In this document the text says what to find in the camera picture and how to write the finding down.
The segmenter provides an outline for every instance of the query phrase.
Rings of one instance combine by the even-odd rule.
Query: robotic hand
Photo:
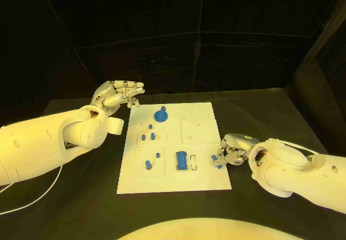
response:
[[[304,156],[297,150],[313,153]],[[212,164],[241,165],[248,160],[252,179],[274,195],[301,195],[316,205],[346,214],[346,158],[319,154],[278,139],[260,142],[244,134],[226,134]]]
[[[120,135],[124,121],[110,116],[120,104],[140,106],[134,95],[144,93],[143,87],[141,82],[107,81],[90,105],[3,126],[0,186],[45,174],[98,148],[108,133]]]

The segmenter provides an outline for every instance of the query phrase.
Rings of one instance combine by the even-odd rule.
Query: robotic arm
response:
[[[297,149],[312,152],[304,156]],[[278,139],[260,142],[244,134],[226,134],[215,166],[241,165],[248,160],[252,179],[274,195],[301,195],[316,205],[346,214],[346,158],[319,154]]]
[[[124,121],[110,117],[127,103],[140,106],[134,95],[144,84],[107,81],[90,105],[77,110],[17,122],[0,128],[0,186],[30,179],[98,148],[107,134],[120,135]]]

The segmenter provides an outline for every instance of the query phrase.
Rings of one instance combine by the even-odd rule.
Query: white panel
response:
[[[166,107],[167,120],[156,122],[154,113],[162,110],[162,106]],[[134,107],[128,120],[117,193],[232,189],[228,169],[218,169],[212,165],[212,155],[219,144],[219,130],[209,102]],[[188,170],[177,170],[179,151],[185,151],[188,155]],[[150,170],[146,169],[146,160],[153,161]]]

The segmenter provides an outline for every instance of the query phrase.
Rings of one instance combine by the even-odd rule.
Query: table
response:
[[[212,102],[221,138],[242,133],[278,138],[326,153],[281,88],[139,96],[141,104]],[[52,100],[43,115],[78,109],[91,99]],[[319,207],[300,195],[280,198],[251,178],[248,164],[228,165],[232,190],[117,194],[130,110],[123,135],[62,167],[56,184],[30,207],[0,215],[2,239],[114,240],[156,223],[183,218],[225,218],[274,228],[303,239],[345,239],[346,214]],[[30,203],[46,191],[58,169],[16,183],[0,194],[0,211]]]

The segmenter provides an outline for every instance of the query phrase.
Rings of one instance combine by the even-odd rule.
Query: black backdrop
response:
[[[0,3],[0,125],[107,80],[149,94],[283,87],[330,0],[48,0]]]

